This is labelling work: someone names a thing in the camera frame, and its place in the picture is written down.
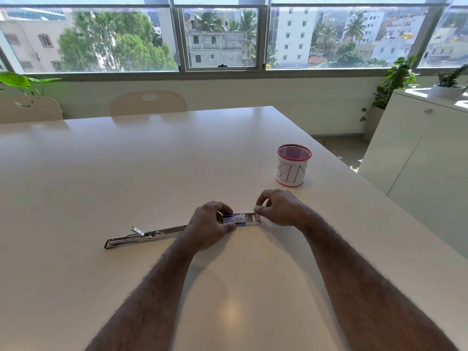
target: perforated chair back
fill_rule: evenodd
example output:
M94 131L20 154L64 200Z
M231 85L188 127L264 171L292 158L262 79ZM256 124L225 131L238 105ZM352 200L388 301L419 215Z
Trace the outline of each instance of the perforated chair back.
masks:
M186 112L184 96L172 91L137 91L116 97L109 105L111 116Z
M58 120L63 120L60 105L49 97L0 96L0 124Z

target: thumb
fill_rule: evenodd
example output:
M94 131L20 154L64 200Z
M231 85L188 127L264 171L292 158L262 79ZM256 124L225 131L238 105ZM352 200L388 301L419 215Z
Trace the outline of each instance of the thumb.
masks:
M260 214L262 217L267 217L269 211L270 211L269 207L264 207L262 205L256 205L254 207L254 212L257 214Z
M233 232L237 228L237 224L235 223L224 223L220 224L221 229L223 230L224 235L229 234L230 232Z

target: white cabinet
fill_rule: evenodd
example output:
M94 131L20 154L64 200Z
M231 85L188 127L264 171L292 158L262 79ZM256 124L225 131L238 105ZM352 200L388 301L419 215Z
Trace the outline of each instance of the white cabinet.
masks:
M468 258L467 105L395 92L359 173Z

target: red rim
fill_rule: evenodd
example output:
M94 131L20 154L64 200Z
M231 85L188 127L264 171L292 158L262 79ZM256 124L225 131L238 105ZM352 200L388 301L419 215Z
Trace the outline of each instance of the red rim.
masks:
M302 186L302 183L304 183L304 181L302 181L302 183L300 185L297 185L297 186L288 186L288 185L285 185L284 183L281 183L278 181L278 179L275 177L275 180L277 183L279 183L281 186L284 186L284 187L289 187L289 188L296 188L296 187L300 187Z
M302 148L302 149L306 150L306 151L309 153L309 155L308 155L307 158L305 158L305 159L293 159L293 158L288 158L287 156L284 156L282 153L279 152L282 148L284 148L284 147L286 147L286 146L295 146L295 147L298 147L298 148ZM307 161L307 160L309 160L309 159L312 157L312 152L311 152L308 148L306 148L305 146L302 146L302 145L298 145L298 144L284 144L284 145L282 145L282 146L280 146L280 147L278 148L278 155L279 155L280 157L282 157L283 159L289 160L289 161Z

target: hand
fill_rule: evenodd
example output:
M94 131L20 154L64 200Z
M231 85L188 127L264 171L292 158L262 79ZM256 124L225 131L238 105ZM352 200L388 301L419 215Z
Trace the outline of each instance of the hand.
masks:
M310 211L289 191L266 189L257 200L254 212L278 225L300 225Z
M222 202L211 201L198 207L180 236L182 242L195 253L210 248L237 228L235 223L223 224L223 214L232 213L232 209Z

